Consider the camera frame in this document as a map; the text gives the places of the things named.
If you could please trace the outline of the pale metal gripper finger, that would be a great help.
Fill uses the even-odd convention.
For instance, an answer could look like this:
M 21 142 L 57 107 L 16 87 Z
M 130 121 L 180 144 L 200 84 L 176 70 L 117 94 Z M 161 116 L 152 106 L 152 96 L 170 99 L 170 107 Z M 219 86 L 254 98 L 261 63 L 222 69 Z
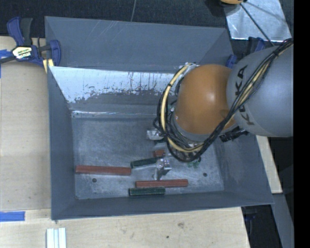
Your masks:
M 146 138 L 151 141 L 160 141 L 163 139 L 160 131 L 157 129 L 147 129 L 146 131 Z
M 169 160 L 165 160 L 164 158 L 158 159 L 154 171 L 154 180 L 161 180 L 171 170 L 172 166 Z

